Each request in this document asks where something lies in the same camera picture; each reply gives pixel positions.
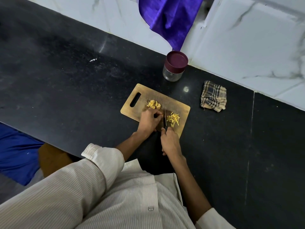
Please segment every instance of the checkered cloth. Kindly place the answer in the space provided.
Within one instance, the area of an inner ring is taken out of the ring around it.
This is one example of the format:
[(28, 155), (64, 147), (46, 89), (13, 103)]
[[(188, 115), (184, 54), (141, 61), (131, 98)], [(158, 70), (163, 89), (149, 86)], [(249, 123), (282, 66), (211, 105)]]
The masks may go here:
[(205, 81), (201, 95), (201, 107), (220, 112), (222, 109), (226, 109), (226, 103), (227, 89), (211, 81)]

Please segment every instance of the person's left arm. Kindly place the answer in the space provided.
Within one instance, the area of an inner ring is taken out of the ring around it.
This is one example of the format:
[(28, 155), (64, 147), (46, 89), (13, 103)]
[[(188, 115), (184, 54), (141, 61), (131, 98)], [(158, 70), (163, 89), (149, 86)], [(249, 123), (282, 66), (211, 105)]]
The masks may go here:
[(90, 144), (67, 165), (0, 205), (3, 228), (75, 228), (97, 204), (133, 151), (155, 129), (160, 112), (142, 113), (138, 131), (116, 148)]

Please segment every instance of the sliced ginger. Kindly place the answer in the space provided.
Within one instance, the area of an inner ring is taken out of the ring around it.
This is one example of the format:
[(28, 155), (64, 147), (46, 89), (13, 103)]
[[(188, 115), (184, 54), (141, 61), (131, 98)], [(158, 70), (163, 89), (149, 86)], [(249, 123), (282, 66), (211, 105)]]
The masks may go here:
[(146, 107), (149, 107), (149, 108), (153, 108), (153, 109), (160, 109), (161, 108), (161, 104), (158, 103), (158, 101), (156, 100), (151, 100), (151, 101), (148, 101), (148, 105), (146, 105)]
[(169, 121), (171, 124), (171, 127), (173, 128), (175, 126), (175, 123), (179, 126), (179, 114), (171, 113), (170, 116), (167, 116), (167, 121)]

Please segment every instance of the jar lid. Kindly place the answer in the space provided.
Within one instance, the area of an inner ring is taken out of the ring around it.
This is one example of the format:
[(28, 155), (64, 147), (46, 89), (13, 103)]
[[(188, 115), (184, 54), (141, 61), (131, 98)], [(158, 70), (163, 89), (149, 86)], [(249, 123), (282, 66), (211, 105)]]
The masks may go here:
[(169, 72), (179, 74), (184, 72), (188, 62), (188, 57), (181, 51), (171, 51), (166, 55), (164, 65)]

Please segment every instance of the white striped shirt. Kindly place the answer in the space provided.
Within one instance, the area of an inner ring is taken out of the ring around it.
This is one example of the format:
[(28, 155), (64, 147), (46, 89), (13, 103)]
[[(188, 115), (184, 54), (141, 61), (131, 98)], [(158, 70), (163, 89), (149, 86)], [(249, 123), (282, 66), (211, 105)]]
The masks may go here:
[(175, 174), (154, 177), (114, 148), (82, 155), (1, 204), (1, 228), (234, 228), (214, 208), (193, 225)]

